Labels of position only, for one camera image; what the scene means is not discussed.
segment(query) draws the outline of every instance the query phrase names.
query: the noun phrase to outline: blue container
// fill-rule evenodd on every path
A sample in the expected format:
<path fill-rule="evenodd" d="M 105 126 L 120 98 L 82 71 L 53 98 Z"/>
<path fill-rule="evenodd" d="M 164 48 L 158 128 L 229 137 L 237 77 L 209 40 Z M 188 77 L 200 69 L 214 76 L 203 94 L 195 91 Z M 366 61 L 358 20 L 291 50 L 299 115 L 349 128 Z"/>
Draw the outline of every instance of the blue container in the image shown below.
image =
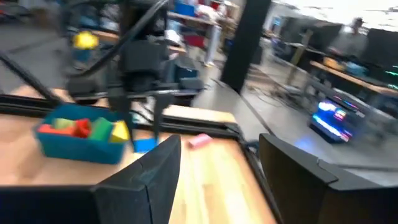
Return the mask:
<path fill-rule="evenodd" d="M 181 15 L 195 16 L 195 6 L 176 2 L 174 11 Z"/>
<path fill-rule="evenodd" d="M 120 119 L 106 108 L 95 108 L 75 104 L 65 104 L 47 115 L 41 124 L 52 124 L 56 118 L 71 120 L 88 118 L 94 122 L 103 117 L 115 122 Z M 97 162 L 102 164 L 118 164 L 124 153 L 124 143 L 110 143 L 105 141 L 88 140 L 58 134 L 44 134 L 34 128 L 36 138 L 42 145 L 43 153 L 48 157 L 73 159 L 79 161 Z"/>

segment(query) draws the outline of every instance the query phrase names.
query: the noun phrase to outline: computer monitor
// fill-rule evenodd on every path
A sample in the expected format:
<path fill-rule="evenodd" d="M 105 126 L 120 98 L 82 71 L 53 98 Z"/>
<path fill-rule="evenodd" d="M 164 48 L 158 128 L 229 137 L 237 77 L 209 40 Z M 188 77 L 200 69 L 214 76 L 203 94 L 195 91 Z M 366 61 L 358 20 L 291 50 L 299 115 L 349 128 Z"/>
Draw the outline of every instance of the computer monitor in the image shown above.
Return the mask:
<path fill-rule="evenodd" d="M 368 76 L 398 86 L 398 32 L 370 29 L 367 37 L 368 44 L 360 61 L 368 68 Z"/>

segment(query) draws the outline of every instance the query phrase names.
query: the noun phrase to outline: yellow block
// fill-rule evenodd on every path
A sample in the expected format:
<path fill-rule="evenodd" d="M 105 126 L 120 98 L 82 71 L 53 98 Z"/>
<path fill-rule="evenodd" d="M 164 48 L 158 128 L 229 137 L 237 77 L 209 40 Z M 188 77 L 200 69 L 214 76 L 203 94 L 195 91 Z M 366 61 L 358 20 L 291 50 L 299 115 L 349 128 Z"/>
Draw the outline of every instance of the yellow block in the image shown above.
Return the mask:
<path fill-rule="evenodd" d="M 124 121 L 117 121 L 111 133 L 110 141 L 113 143 L 130 140 L 129 130 Z"/>
<path fill-rule="evenodd" d="M 83 31 L 74 36 L 74 47 L 81 50 L 93 49 L 98 46 L 99 38 L 88 31 Z"/>

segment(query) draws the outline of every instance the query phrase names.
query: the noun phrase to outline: wooden table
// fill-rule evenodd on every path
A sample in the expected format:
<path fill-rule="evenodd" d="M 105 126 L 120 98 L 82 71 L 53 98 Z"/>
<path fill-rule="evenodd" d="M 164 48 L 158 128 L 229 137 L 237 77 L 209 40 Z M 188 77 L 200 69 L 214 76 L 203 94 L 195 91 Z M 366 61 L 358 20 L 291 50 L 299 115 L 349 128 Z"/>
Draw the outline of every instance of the wooden table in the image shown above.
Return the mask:
<path fill-rule="evenodd" d="M 98 31 L 98 30 L 93 30 L 91 31 L 93 34 L 99 37 L 100 41 L 105 41 L 109 43 L 116 43 L 119 40 L 119 36 L 116 34 L 111 34 L 103 31 Z M 180 52 L 180 53 L 185 53 L 187 52 L 185 48 L 183 47 L 174 47 L 174 46 L 168 46 L 170 50 L 175 51 L 175 52 Z"/>
<path fill-rule="evenodd" d="M 374 118 L 375 115 L 377 114 L 377 109 L 380 108 L 387 99 L 389 98 L 397 98 L 398 97 L 398 91 L 388 88 L 388 87 L 383 87 L 383 86 L 377 86 L 373 85 L 371 83 L 365 82 L 363 80 L 360 80 L 352 75 L 347 75 L 343 72 L 337 71 L 335 69 L 332 69 L 330 67 L 327 67 L 326 65 L 323 65 L 318 62 L 311 61 L 311 65 L 313 65 L 315 68 L 318 68 L 324 72 L 327 72 L 332 75 L 336 75 L 340 78 L 344 78 L 345 80 L 348 80 L 352 83 L 355 83 L 359 86 L 362 86 L 364 88 L 367 88 L 368 90 L 372 90 L 376 94 L 373 94 L 368 102 L 366 104 L 368 105 L 369 110 L 366 112 L 363 111 L 364 113 L 364 118 L 362 122 L 358 124 L 358 126 L 355 128 L 355 135 L 351 138 L 350 142 L 361 142 L 363 140 L 363 136 L 366 134 L 366 132 L 369 130 L 369 120 Z"/>
<path fill-rule="evenodd" d="M 167 15 L 170 18 L 174 18 L 174 19 L 184 19 L 187 21 L 198 22 L 201 24 L 207 24 L 207 25 L 211 25 L 211 26 L 217 25 L 217 22 L 215 22 L 215 21 L 210 21 L 207 19 L 197 18 L 197 17 L 193 17 L 193 16 L 186 16 L 186 15 L 182 15 L 182 14 L 175 13 L 175 12 L 168 12 Z"/>
<path fill-rule="evenodd" d="M 53 91 L 70 101 L 64 90 Z M 39 97 L 28 86 L 12 94 Z M 100 100 L 97 105 L 106 106 L 107 102 Z M 182 106 L 171 106 L 165 114 L 235 122 L 229 113 Z M 126 149 L 122 162 L 116 166 L 44 157 L 31 131 L 40 120 L 0 115 L 0 184 L 97 184 L 142 156 Z M 151 135 L 147 131 L 136 134 L 137 138 Z M 162 133 L 160 138 L 164 140 L 169 135 Z M 186 147 L 190 138 L 182 136 L 180 178 L 169 223 L 275 223 L 239 145 L 232 140 L 214 139 L 203 148 L 190 150 Z"/>
<path fill-rule="evenodd" d="M 358 78 L 355 78 L 352 75 L 347 75 L 347 74 L 345 74 L 343 72 L 340 72 L 340 71 L 337 71 L 337 70 L 332 69 L 330 67 L 327 67 L 326 65 L 323 65 L 323 64 L 321 64 L 319 62 L 311 61 L 310 63 L 311 63 L 311 65 L 313 65 L 316 68 L 319 68 L 319 69 L 321 69 L 323 71 L 326 71 L 326 72 L 328 72 L 328 73 L 330 73 L 332 75 L 336 75 L 338 77 L 344 78 L 345 80 L 348 80 L 348 81 L 353 82 L 353 83 L 355 83 L 357 85 L 363 86 L 364 88 L 367 88 L 369 90 L 375 91 L 376 93 L 380 93 L 380 94 L 383 94 L 383 95 L 398 96 L 398 91 L 397 90 L 393 90 L 393 89 L 390 89 L 390 88 L 387 88 L 387 87 L 383 87 L 383 86 L 373 85 L 371 83 L 368 83 L 368 82 L 365 82 L 365 81 L 360 80 Z"/>

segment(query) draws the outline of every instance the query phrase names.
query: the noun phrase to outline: yellow object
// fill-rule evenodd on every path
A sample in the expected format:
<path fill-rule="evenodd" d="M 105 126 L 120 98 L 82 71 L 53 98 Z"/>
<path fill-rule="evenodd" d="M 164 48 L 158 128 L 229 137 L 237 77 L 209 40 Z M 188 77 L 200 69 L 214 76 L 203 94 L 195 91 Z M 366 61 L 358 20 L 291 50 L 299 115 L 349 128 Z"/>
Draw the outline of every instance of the yellow object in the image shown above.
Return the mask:
<path fill-rule="evenodd" d="M 93 49 L 100 44 L 99 38 L 88 31 L 83 31 L 74 36 L 73 45 L 80 50 Z"/>
<path fill-rule="evenodd" d="M 344 70 L 344 66 L 342 66 L 340 63 L 332 58 L 325 57 L 323 59 L 323 64 L 338 71 Z"/>
<path fill-rule="evenodd" d="M 117 121 L 111 133 L 110 142 L 124 142 L 130 140 L 128 128 L 124 121 Z"/>

